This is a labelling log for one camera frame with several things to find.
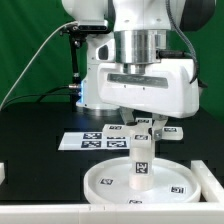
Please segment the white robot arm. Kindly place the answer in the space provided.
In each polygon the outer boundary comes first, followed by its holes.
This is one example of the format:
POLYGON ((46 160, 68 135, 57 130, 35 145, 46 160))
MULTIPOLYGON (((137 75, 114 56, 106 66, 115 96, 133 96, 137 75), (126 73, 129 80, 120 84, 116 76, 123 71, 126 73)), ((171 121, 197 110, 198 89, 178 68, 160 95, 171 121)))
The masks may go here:
POLYGON ((113 38, 105 42, 108 56, 100 61, 97 87, 101 100, 152 113, 151 134, 162 137, 170 117, 186 118, 199 109, 198 62, 166 49, 166 33, 193 30, 200 16, 210 18, 216 0, 112 0, 113 38))

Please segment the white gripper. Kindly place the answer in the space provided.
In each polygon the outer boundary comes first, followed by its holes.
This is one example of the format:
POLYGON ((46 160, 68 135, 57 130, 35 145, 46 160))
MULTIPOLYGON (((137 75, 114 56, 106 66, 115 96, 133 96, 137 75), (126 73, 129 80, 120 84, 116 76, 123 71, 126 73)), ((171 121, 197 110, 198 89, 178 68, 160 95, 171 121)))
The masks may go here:
POLYGON ((126 126, 136 124, 132 109, 155 113, 148 132, 159 141, 168 117, 190 117, 199 109, 198 82, 191 83, 193 70, 192 61, 161 61, 147 65, 142 75, 125 74, 122 64, 102 63, 98 93, 103 102, 121 106, 126 126))

